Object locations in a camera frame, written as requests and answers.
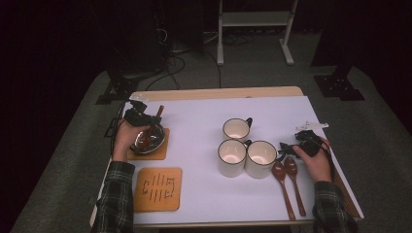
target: gray carpet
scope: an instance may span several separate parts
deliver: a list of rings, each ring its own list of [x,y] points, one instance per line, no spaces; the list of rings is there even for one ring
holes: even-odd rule
[[[290,49],[295,65],[288,66],[278,44],[281,35],[256,35],[249,44],[224,47],[219,70],[208,53],[185,53],[185,68],[174,75],[180,89],[297,85],[307,95],[325,129],[333,151],[354,190],[365,219],[360,232],[412,232],[412,138],[376,91],[372,80],[357,68],[349,80],[364,101],[325,98],[315,75],[333,67],[310,67],[319,34],[292,33]],[[180,45],[175,50],[182,50]],[[216,47],[205,50],[216,57]],[[170,59],[170,71],[182,61]],[[145,90],[156,77],[144,80]],[[95,105],[109,77],[96,77],[67,128],[13,232],[87,232],[94,201],[110,157],[110,139],[104,134],[119,101]],[[150,90],[176,89],[172,79],[151,85]],[[302,227],[301,232],[310,232]]]

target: white table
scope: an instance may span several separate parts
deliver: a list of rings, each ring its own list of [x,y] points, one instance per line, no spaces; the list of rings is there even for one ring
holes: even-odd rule
[[[129,161],[143,167],[180,167],[183,170],[180,208],[175,212],[135,213],[136,228],[204,227],[239,225],[293,225],[313,222],[313,182],[303,162],[298,164],[298,186],[307,216],[300,216],[292,180],[287,191],[296,215],[290,221],[281,186],[273,176],[253,179],[246,172],[227,178],[218,170],[217,150],[223,140],[222,126],[231,117],[252,117],[250,138],[265,140],[279,149],[279,143],[295,144],[295,128],[304,122],[318,122],[307,97],[298,87],[254,87],[136,92],[148,101],[146,114],[155,115],[163,105],[161,124],[170,129],[164,160]],[[325,137],[324,131],[315,130]],[[363,218],[356,200],[332,152],[338,185],[356,218]]]

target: cork mat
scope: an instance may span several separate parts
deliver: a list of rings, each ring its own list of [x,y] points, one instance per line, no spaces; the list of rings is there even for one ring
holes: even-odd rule
[[[134,212],[177,211],[181,184],[181,168],[142,168],[133,197]]]
[[[128,160],[163,160],[166,158],[166,153],[167,153],[167,144],[169,143],[169,135],[170,135],[170,129],[165,128],[164,129],[164,141],[160,145],[160,147],[152,151],[150,153],[145,153],[145,154],[137,154],[133,152],[132,150],[129,150],[127,152],[127,159]]]

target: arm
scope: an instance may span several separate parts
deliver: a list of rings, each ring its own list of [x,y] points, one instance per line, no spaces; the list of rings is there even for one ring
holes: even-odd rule
[[[91,232],[133,232],[132,177],[134,166],[127,163],[127,151],[137,134],[149,126],[133,127],[126,120],[119,125],[112,162],[109,165],[96,220]]]
[[[329,141],[322,139],[322,146],[329,149]],[[352,216],[345,211],[344,199],[340,188],[332,182],[329,159],[330,154],[323,150],[310,157],[303,149],[294,146],[293,150],[305,163],[309,175],[315,182],[314,232],[358,232]]]

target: metal stand leg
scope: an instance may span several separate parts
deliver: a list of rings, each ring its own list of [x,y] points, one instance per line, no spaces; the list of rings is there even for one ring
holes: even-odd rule
[[[286,62],[288,63],[288,65],[293,65],[294,64],[291,52],[289,51],[289,48],[288,48],[288,40],[289,40],[289,36],[291,34],[294,14],[296,12],[297,1],[298,0],[293,1],[291,12],[289,13],[289,18],[288,18],[288,24],[287,24],[287,27],[286,27],[285,37],[283,39],[279,40],[279,42],[281,44],[282,51],[284,53],[284,56],[286,58]]]
[[[218,65],[223,66],[223,43],[222,43],[222,37],[223,37],[223,0],[219,3],[219,31],[218,31]]]

